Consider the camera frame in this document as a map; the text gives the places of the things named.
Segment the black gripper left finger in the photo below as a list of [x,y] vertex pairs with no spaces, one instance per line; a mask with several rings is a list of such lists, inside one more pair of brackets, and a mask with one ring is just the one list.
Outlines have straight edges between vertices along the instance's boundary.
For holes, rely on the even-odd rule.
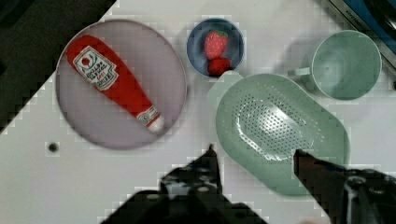
[[244,203],[222,193],[218,156],[201,157],[161,178],[157,190],[141,190],[100,224],[267,224]]

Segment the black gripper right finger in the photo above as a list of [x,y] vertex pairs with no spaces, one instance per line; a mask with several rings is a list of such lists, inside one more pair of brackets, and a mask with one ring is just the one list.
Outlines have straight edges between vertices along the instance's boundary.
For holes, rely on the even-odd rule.
[[373,169],[347,169],[298,149],[293,171],[332,224],[396,224],[396,185]]

